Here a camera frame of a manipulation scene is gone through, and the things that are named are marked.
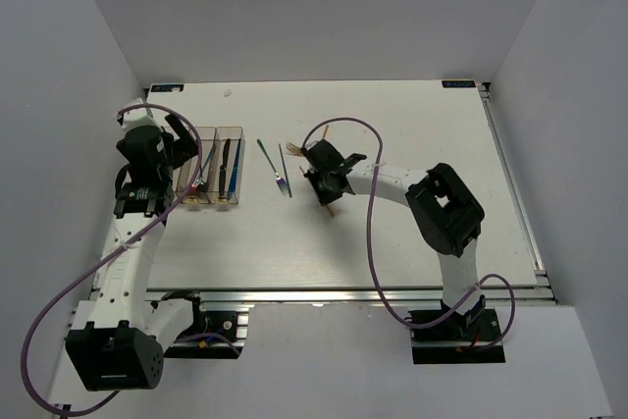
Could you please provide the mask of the orange chopstick long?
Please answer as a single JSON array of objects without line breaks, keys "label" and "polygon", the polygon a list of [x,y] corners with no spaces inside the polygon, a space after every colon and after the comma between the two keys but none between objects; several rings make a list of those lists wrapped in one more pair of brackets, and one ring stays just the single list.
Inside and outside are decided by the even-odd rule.
[{"label": "orange chopstick long", "polygon": [[[299,168],[301,174],[305,177],[305,174],[306,174],[305,169],[303,167],[301,167],[300,165],[298,166],[298,168]],[[326,212],[328,213],[328,215],[331,218],[335,218],[336,217],[333,209],[329,205],[323,205],[322,208],[324,208],[326,210]]]}]

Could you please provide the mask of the black knife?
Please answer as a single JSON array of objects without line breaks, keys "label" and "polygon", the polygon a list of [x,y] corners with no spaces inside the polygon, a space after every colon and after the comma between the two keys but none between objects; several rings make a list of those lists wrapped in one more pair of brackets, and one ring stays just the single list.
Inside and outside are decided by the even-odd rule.
[{"label": "black knife", "polygon": [[219,193],[220,200],[226,200],[226,187],[227,187],[227,168],[231,150],[231,139],[227,138],[223,145],[222,160],[219,169]]}]

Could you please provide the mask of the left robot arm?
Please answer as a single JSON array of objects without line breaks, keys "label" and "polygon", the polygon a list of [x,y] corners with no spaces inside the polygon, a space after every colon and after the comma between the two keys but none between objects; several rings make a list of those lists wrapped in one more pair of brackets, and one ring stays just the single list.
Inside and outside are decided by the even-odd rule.
[{"label": "left robot arm", "polygon": [[126,159],[115,183],[114,219],[106,247],[120,255],[104,267],[102,285],[85,325],[66,337],[66,351],[90,392],[152,390],[165,351],[181,334],[201,337],[207,315],[180,298],[146,299],[153,258],[175,201],[174,171],[198,154],[198,140],[179,117],[160,126],[151,112],[122,119],[117,149]]}]

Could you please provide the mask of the blue knife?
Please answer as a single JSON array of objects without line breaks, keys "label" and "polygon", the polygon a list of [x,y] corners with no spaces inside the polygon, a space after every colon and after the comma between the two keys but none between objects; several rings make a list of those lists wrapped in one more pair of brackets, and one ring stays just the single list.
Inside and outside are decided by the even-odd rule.
[{"label": "blue knife", "polygon": [[241,140],[237,141],[237,146],[235,150],[235,159],[232,168],[232,174],[230,177],[230,183],[228,188],[228,199],[231,199],[236,193],[236,182],[237,182],[237,174],[239,170],[239,157],[240,157],[240,149],[241,149]]}]

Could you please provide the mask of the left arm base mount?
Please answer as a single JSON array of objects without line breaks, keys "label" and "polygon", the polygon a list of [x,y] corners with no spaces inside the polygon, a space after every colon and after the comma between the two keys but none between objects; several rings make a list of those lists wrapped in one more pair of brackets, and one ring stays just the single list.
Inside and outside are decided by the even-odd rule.
[{"label": "left arm base mount", "polygon": [[165,352],[171,359],[238,359],[243,336],[237,333],[240,313],[231,308],[210,307],[200,291],[167,292],[161,301],[183,299],[191,303],[192,324],[183,330]]}]

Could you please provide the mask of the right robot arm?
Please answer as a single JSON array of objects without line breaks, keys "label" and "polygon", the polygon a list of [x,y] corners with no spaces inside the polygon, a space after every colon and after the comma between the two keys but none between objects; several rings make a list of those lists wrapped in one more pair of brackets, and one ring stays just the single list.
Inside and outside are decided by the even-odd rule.
[{"label": "right robot arm", "polygon": [[346,194],[373,193],[409,208],[424,241],[437,253],[443,281],[445,331],[463,340],[479,326],[485,306],[478,286],[477,239],[485,211],[452,167],[440,163],[427,171],[370,161],[353,153],[344,157],[322,139],[301,149],[309,180],[323,206]]}]

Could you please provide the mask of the rainbow spoon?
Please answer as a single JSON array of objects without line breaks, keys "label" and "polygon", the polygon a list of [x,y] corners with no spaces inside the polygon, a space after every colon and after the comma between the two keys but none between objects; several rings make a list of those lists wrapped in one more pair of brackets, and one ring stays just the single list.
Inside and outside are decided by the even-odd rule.
[{"label": "rainbow spoon", "polygon": [[216,147],[217,147],[216,140],[214,140],[209,152],[207,153],[207,156],[205,157],[203,161],[203,164],[200,167],[199,174],[196,180],[194,181],[194,184],[192,186],[193,191],[203,191],[206,188],[207,183],[206,183],[206,178],[204,177],[204,173],[210,167],[211,161],[216,151]]}]

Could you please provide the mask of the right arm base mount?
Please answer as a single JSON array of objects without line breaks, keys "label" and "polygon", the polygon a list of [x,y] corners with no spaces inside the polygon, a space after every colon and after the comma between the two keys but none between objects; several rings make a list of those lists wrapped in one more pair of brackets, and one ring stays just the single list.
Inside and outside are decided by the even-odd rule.
[{"label": "right arm base mount", "polygon": [[494,309],[485,309],[466,330],[445,322],[425,330],[411,330],[414,365],[503,364],[506,361],[501,328]]}]

